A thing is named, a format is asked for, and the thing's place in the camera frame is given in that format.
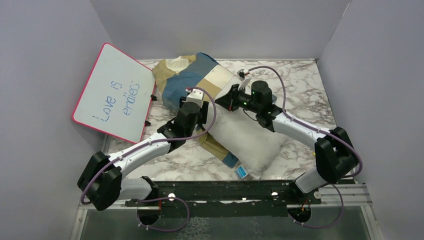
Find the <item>blue beige checked pillowcase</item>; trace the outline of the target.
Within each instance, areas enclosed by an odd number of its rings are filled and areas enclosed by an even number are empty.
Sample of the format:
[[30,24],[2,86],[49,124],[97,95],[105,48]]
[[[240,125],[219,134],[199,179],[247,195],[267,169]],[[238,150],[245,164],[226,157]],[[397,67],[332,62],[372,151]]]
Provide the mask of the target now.
[[152,69],[152,73],[163,105],[170,110],[179,108],[180,97],[186,95],[187,87],[202,88],[217,99],[231,85],[240,82],[234,73],[202,52],[163,59]]

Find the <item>white pillow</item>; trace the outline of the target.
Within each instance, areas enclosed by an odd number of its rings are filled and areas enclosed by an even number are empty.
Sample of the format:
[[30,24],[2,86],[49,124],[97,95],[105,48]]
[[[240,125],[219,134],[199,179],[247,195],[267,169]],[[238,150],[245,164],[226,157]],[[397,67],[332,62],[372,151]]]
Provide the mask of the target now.
[[228,111],[217,104],[215,122],[199,143],[229,168],[241,164],[258,180],[290,138],[261,127],[250,118],[253,115],[240,108]]

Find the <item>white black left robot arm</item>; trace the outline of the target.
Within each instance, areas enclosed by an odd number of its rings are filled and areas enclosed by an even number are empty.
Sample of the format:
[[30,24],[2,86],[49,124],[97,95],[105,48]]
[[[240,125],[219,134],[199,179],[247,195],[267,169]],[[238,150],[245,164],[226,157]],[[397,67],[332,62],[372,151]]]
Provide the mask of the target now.
[[94,153],[77,181],[82,191],[80,203],[92,204],[98,211],[110,207],[120,199],[124,191],[122,182],[127,175],[195,138],[195,127],[206,123],[209,106],[205,100],[197,103],[189,97],[181,97],[176,117],[147,139],[110,155],[102,151]]

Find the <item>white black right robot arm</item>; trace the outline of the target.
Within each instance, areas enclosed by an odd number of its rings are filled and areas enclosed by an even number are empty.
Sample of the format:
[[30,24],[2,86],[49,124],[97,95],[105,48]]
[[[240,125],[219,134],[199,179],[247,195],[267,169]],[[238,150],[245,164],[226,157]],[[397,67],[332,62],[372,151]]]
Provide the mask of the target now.
[[239,84],[233,84],[215,103],[229,112],[250,111],[261,127],[295,139],[315,152],[315,167],[289,184],[289,199],[296,204],[306,200],[311,191],[325,184],[336,184],[361,163],[343,128],[320,128],[288,114],[274,104],[265,81],[255,81],[250,94]]

